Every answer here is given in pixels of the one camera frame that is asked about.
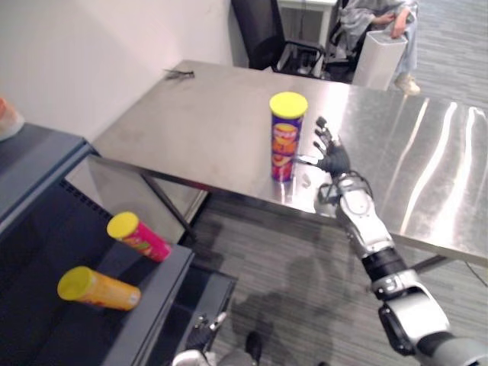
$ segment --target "white wall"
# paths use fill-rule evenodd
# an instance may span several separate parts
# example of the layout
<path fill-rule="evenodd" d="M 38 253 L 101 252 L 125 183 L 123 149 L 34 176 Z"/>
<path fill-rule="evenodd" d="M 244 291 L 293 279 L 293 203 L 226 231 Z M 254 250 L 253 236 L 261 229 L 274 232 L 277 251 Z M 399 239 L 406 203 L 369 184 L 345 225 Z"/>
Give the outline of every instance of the white wall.
<path fill-rule="evenodd" d="M 2 0 L 0 95 L 95 138 L 182 59 L 245 66 L 230 0 Z"/>

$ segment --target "metal table surface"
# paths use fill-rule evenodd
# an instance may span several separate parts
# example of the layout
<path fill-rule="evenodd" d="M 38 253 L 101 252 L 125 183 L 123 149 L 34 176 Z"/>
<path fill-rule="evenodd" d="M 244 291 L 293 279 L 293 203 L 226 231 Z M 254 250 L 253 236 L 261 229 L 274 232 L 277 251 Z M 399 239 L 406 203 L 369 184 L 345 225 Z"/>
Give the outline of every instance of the metal table surface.
<path fill-rule="evenodd" d="M 416 248 L 488 266 L 488 123 L 453 101 L 407 97 L 185 61 L 194 79 L 162 80 L 95 141 L 106 163 L 209 191 L 255 198 L 316 219 L 329 176 L 298 165 L 292 182 L 270 177 L 269 98 L 294 91 L 310 104 L 299 153 L 312 145 L 320 115 L 339 132 L 371 183 L 377 212 L 393 236 Z"/>

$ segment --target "person's hand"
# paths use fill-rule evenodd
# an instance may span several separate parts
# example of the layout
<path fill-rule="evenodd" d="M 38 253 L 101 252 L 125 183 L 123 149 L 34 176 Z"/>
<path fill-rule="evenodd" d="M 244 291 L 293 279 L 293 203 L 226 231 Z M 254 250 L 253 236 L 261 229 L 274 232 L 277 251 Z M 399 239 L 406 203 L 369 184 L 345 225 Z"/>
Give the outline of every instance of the person's hand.
<path fill-rule="evenodd" d="M 387 25 L 391 23 L 392 21 L 395 20 L 395 14 L 394 13 L 386 13 L 381 15 L 380 17 L 376 17 L 373 19 L 371 23 L 375 25 Z"/>
<path fill-rule="evenodd" d="M 406 28 L 406 20 L 404 18 L 398 17 L 391 30 L 391 37 L 393 39 L 400 37 L 402 34 L 405 33 L 405 28 Z"/>

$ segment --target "white sneaker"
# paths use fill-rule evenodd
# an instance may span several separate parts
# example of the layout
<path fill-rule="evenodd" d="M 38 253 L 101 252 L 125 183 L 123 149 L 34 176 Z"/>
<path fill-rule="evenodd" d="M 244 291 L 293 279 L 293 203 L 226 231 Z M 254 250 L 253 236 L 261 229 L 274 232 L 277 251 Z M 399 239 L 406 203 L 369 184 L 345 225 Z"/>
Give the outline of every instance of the white sneaker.
<path fill-rule="evenodd" d="M 419 86 L 410 74 L 399 74 L 395 80 L 395 85 L 407 95 L 418 95 L 420 93 Z"/>

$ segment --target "pringles can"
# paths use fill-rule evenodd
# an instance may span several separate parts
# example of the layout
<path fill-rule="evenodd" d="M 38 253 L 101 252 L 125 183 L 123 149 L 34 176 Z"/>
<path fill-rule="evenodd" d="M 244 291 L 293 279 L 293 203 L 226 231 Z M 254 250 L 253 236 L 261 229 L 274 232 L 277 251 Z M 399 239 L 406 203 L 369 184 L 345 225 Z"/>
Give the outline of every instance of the pringles can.
<path fill-rule="evenodd" d="M 276 181 L 290 181 L 308 101 L 298 93 L 284 91 L 270 99 L 269 107 L 271 108 L 271 176 Z"/>
<path fill-rule="evenodd" d="M 107 234 L 116 240 L 125 242 L 156 262 L 164 261 L 171 253 L 169 244 L 130 211 L 121 212 L 112 217 L 107 225 Z"/>
<path fill-rule="evenodd" d="M 67 271 L 59 280 L 57 290 L 63 300 L 117 310 L 131 310 L 140 300 L 137 287 L 82 265 Z"/>

